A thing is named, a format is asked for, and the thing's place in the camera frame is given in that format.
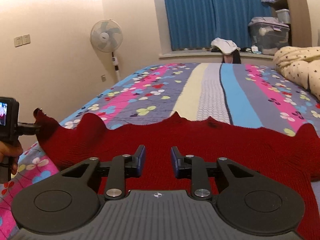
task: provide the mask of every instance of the floral bedspread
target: floral bedspread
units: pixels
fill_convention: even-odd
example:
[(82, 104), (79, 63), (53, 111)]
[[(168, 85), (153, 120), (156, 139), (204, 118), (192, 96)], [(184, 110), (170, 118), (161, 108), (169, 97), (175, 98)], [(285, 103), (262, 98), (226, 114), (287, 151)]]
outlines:
[[(304, 123), (320, 135), (320, 104), (307, 91), (267, 66), (186, 63), (149, 66), (104, 91), (60, 124), (73, 129), (85, 113), (100, 116), (109, 129), (146, 125), (174, 111), (189, 120), (209, 116), (233, 125), (267, 127), (294, 136)], [(0, 185), (0, 240), (18, 228), (11, 201), (23, 188), (58, 170), (38, 144), (19, 160), (17, 175)], [(320, 184), (313, 184), (320, 203)]]

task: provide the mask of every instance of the fan pole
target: fan pole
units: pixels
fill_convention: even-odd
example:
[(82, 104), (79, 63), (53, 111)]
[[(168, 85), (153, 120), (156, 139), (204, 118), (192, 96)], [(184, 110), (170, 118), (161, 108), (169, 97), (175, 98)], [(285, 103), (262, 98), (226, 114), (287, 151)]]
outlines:
[(118, 59), (114, 56), (113, 52), (112, 52), (112, 63), (115, 66), (117, 80), (118, 82), (120, 82), (121, 79), (120, 79), (120, 73), (119, 73), (119, 67), (118, 67)]

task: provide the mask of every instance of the curtain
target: curtain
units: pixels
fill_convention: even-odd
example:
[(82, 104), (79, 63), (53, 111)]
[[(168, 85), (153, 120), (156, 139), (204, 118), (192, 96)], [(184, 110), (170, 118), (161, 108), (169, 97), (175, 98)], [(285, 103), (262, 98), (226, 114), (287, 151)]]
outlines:
[(271, 16), (260, 0), (165, 0), (172, 50), (210, 47), (215, 38), (250, 47), (248, 23)]

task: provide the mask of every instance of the electric fan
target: electric fan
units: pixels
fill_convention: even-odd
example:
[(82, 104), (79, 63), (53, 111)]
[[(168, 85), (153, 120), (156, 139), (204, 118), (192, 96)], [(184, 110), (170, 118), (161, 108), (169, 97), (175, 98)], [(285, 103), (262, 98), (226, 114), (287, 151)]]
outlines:
[(90, 34), (92, 46), (102, 52), (112, 52), (112, 63), (115, 66), (118, 82), (120, 81), (120, 73), (118, 60), (114, 55), (114, 51), (119, 48), (123, 37), (119, 25), (111, 20), (103, 20), (97, 22)]

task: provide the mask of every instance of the person's hand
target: person's hand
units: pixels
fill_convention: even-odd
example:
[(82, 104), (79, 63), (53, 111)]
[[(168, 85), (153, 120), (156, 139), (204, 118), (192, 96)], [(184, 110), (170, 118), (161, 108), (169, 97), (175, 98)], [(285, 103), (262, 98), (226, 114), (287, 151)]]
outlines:
[(22, 146), (19, 141), (16, 141), (14, 145), (0, 141), (0, 163), (5, 156), (13, 157), (13, 163), (11, 173), (17, 174), (19, 156), (23, 153)]

